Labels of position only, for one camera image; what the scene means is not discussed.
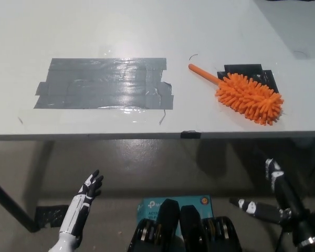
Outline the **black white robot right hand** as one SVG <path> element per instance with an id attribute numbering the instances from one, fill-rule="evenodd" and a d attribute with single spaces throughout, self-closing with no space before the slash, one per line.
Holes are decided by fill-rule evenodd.
<path id="1" fill-rule="evenodd" d="M 274 159 L 265 161 L 265 171 L 278 206 L 243 198 L 230 198 L 229 202 L 253 218 L 279 225 L 282 233 L 292 233 L 292 242 L 297 251 L 315 251 L 314 216 L 305 208 Z"/>

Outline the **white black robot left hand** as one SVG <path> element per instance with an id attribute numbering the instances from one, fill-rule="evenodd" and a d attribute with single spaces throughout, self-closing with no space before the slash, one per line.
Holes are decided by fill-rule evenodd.
<path id="1" fill-rule="evenodd" d="M 103 175 L 94 171 L 73 197 L 60 227 L 58 241 L 50 251 L 75 251 L 81 244 L 83 229 L 94 199 L 100 195 Z"/>

